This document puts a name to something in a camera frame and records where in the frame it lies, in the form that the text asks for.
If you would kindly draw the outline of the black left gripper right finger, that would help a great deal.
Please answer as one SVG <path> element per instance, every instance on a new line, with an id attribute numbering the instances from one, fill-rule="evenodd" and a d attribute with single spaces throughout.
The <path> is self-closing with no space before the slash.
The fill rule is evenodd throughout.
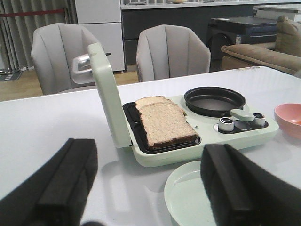
<path id="1" fill-rule="evenodd" d="M 301 224 L 301 190 L 230 145 L 205 145 L 200 175 L 219 226 Z"/>

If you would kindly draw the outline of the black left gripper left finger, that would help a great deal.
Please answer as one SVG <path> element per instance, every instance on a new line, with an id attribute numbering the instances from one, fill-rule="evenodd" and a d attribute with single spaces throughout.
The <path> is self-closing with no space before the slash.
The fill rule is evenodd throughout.
<path id="1" fill-rule="evenodd" d="M 0 201 L 2 226 L 78 226 L 97 173 L 93 139 L 70 138 Z"/>

